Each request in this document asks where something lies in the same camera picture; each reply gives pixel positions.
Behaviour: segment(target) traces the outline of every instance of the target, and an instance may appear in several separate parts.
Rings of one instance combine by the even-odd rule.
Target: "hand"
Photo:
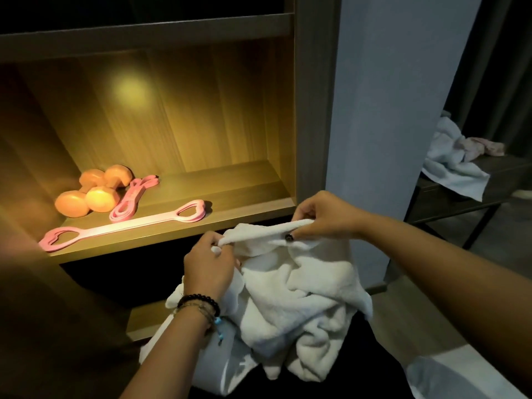
[[[229,288],[237,260],[231,245],[224,245],[218,257],[211,251],[221,238],[216,232],[206,232],[185,255],[185,295],[202,294],[219,301]]]
[[[295,241],[316,238],[362,238],[365,227],[373,214],[351,206],[325,190],[303,201],[292,217],[292,221],[315,219],[308,225],[291,232]]]

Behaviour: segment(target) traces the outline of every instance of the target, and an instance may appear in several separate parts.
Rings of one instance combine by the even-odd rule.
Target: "dumbbell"
[[[87,192],[95,186],[105,183],[104,172],[99,169],[89,169],[81,174],[79,183],[81,189],[63,192],[55,200],[57,211],[67,217],[83,217],[89,213],[89,206],[85,201]]]
[[[85,201],[89,208],[98,213],[107,213],[120,201],[117,188],[124,188],[133,179],[131,171],[123,165],[113,165],[105,171],[105,183],[89,190]]]

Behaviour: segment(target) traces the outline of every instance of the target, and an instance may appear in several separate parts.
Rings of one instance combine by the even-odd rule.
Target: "person's left hand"
[[[233,268],[238,265],[231,245],[224,245],[219,256],[211,251],[221,238],[222,235],[208,231],[185,255],[185,295],[207,295],[218,302],[229,288]]]

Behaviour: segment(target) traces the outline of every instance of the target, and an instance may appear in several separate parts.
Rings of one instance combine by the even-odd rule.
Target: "floor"
[[[483,211],[429,223],[448,241],[464,243]],[[485,257],[532,279],[532,201],[512,199],[503,204],[473,247]],[[371,321],[377,340],[403,365],[416,356],[430,355],[465,344],[463,337],[429,299],[393,264],[387,274],[388,291],[373,296]]]

